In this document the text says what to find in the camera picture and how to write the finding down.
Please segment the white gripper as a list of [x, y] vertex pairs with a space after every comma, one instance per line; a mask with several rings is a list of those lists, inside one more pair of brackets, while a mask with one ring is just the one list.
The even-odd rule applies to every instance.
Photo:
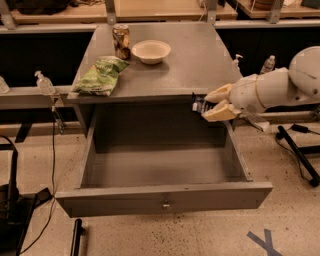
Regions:
[[256, 74], [243, 77], [234, 85], [226, 84], [207, 94], [204, 97], [206, 101], [218, 104], [201, 116], [208, 122], [217, 122], [235, 119], [241, 111], [257, 113], [260, 110], [256, 93], [257, 78]]

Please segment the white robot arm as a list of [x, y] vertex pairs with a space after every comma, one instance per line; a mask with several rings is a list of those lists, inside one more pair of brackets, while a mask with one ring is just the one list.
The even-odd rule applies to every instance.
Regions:
[[262, 113], [277, 106], [297, 106], [320, 102], [320, 47], [298, 52], [288, 68], [242, 77], [205, 96], [215, 103], [202, 117], [208, 122], [235, 119], [240, 114]]

